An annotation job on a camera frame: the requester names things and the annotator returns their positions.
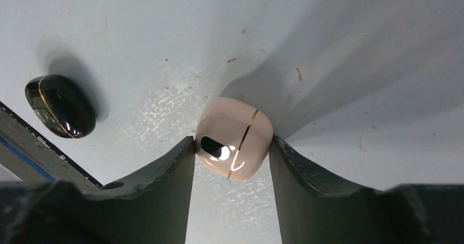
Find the beige earbud charging case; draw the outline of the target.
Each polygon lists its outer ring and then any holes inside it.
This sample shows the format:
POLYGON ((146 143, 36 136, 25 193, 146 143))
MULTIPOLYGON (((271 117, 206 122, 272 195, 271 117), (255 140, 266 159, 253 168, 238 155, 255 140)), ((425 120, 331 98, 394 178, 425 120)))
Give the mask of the beige earbud charging case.
POLYGON ((243 181, 261 167, 273 136, 272 123, 261 110, 219 97, 201 114, 194 138, 195 154, 217 174, 243 181))

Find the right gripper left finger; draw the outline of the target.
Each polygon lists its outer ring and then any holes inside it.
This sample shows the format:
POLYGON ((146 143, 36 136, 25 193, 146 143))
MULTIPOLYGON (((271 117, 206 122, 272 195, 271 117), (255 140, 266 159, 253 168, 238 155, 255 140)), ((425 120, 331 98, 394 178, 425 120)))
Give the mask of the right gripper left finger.
POLYGON ((100 189, 72 182, 1 183, 1 243, 184 243, 195 143, 100 189))

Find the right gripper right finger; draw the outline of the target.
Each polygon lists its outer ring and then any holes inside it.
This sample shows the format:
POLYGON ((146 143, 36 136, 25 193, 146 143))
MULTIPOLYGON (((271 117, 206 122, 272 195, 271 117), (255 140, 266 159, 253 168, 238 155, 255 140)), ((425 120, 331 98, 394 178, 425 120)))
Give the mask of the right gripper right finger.
POLYGON ((385 191, 349 181, 278 136, 269 152, 283 243, 463 243, 463 185, 385 191))

